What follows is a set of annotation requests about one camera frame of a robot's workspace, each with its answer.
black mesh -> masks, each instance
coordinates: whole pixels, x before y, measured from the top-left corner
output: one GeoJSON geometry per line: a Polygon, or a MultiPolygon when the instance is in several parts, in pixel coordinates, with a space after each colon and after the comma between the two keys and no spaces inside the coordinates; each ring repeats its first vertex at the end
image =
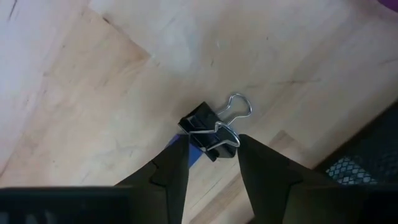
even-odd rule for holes
{"type": "Polygon", "coordinates": [[[317,167],[341,184],[398,183],[398,103],[317,167]]]}
{"type": "Polygon", "coordinates": [[[341,184],[377,184],[369,173],[348,157],[341,158],[326,173],[341,184]]]}

blue tape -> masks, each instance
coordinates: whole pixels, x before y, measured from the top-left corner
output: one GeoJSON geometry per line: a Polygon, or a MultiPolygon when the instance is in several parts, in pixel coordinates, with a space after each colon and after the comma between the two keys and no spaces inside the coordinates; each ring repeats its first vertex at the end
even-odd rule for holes
{"type": "MultiPolygon", "coordinates": [[[[174,136],[168,143],[168,146],[170,144],[173,144],[180,136],[176,135],[174,136]]],[[[188,159],[188,165],[189,168],[196,163],[196,161],[200,158],[200,156],[203,154],[203,151],[199,149],[198,147],[194,146],[193,144],[189,144],[189,159],[188,159]]]]}

wooden surface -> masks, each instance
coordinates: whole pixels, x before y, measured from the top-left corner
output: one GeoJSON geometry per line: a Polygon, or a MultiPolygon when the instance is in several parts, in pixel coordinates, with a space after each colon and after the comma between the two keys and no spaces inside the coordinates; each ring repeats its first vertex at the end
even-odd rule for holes
{"type": "MultiPolygon", "coordinates": [[[[373,0],[0,1],[0,185],[113,185],[202,101],[313,167],[398,97],[398,14],[373,0]]],[[[238,160],[190,169],[184,223],[252,217],[238,160]]]]}

black binder clip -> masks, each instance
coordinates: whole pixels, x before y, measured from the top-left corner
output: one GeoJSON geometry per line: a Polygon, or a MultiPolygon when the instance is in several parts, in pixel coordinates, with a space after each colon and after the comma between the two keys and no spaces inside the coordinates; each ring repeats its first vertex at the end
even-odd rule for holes
{"type": "Polygon", "coordinates": [[[190,143],[202,151],[214,162],[217,158],[232,158],[241,145],[239,135],[230,127],[237,118],[245,118],[252,113],[249,100],[235,93],[230,96],[228,104],[221,111],[215,113],[206,102],[200,104],[191,113],[183,117],[178,125],[185,134],[190,136],[190,143]],[[230,109],[233,98],[242,99],[248,106],[244,114],[237,114],[233,119],[224,122],[219,115],[230,109]]]}

metal clip handle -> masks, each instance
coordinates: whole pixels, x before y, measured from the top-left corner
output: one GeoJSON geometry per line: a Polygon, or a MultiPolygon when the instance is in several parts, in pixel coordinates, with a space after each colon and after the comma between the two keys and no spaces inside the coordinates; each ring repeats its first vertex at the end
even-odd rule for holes
{"type": "Polygon", "coordinates": [[[221,121],[217,121],[215,123],[214,130],[190,131],[189,134],[214,134],[218,131],[218,129],[220,127],[225,128],[234,137],[235,142],[228,140],[228,139],[222,140],[222,141],[210,146],[209,148],[207,148],[206,149],[207,151],[210,151],[210,150],[212,150],[220,145],[223,145],[223,144],[229,144],[230,146],[234,146],[234,147],[239,147],[241,145],[239,135],[234,130],[232,130],[231,127],[229,127],[227,124],[222,123],[221,121]]]}
{"type": "Polygon", "coordinates": [[[216,148],[216,147],[218,147],[218,146],[221,146],[221,145],[223,145],[223,144],[229,144],[230,146],[233,146],[233,147],[239,147],[239,146],[241,145],[241,141],[240,141],[239,135],[238,135],[229,125],[230,125],[236,118],[246,118],[246,117],[248,117],[248,116],[251,115],[251,113],[252,113],[252,107],[251,107],[250,101],[249,101],[245,96],[243,96],[243,95],[240,94],[240,93],[232,94],[232,95],[229,97],[228,104],[226,105],[226,107],[225,107],[224,109],[222,109],[221,111],[219,111],[219,112],[217,113],[217,115],[220,115],[220,114],[224,113],[225,111],[227,111],[228,109],[230,109],[230,107],[232,106],[232,100],[233,100],[233,98],[234,98],[235,96],[241,98],[241,99],[244,100],[244,102],[247,104],[247,106],[248,106],[248,112],[247,112],[247,113],[236,115],[236,116],[235,116],[231,121],[229,121],[227,124],[225,124],[224,122],[221,122],[221,121],[217,121],[217,122],[215,123],[214,129],[211,129],[211,130],[200,130],[200,131],[190,131],[190,132],[189,132],[189,134],[214,134],[214,133],[216,133],[216,132],[218,131],[218,129],[221,127],[221,128],[225,128],[225,129],[234,137],[235,142],[233,142],[233,141],[231,141],[231,140],[228,140],[228,139],[222,140],[222,141],[220,141],[220,142],[218,142],[218,143],[216,143],[216,144],[210,146],[209,148],[207,148],[207,149],[206,149],[207,151],[210,151],[210,150],[212,150],[212,149],[214,149],[214,148],[216,148]]]}
{"type": "Polygon", "coordinates": [[[229,100],[228,100],[228,104],[226,105],[226,107],[224,108],[224,109],[222,109],[221,111],[219,111],[219,112],[217,112],[217,115],[219,116],[219,115],[221,115],[221,114],[223,114],[225,111],[227,111],[228,109],[230,109],[230,107],[232,106],[232,100],[233,100],[233,98],[234,97],[239,97],[240,99],[242,99],[246,104],[247,104],[247,106],[248,106],[248,112],[247,113],[244,113],[244,114],[237,114],[231,121],[229,121],[228,123],[226,123],[227,125],[230,125],[232,122],[234,122],[234,120],[236,120],[237,118],[247,118],[248,116],[250,116],[251,115],[251,113],[252,113],[252,111],[253,111],[253,109],[252,109],[252,107],[251,107],[251,104],[250,104],[250,101],[244,96],[244,95],[242,95],[242,94],[240,94],[240,93],[235,93],[235,94],[232,94],[230,97],[229,97],[229,100]]]}

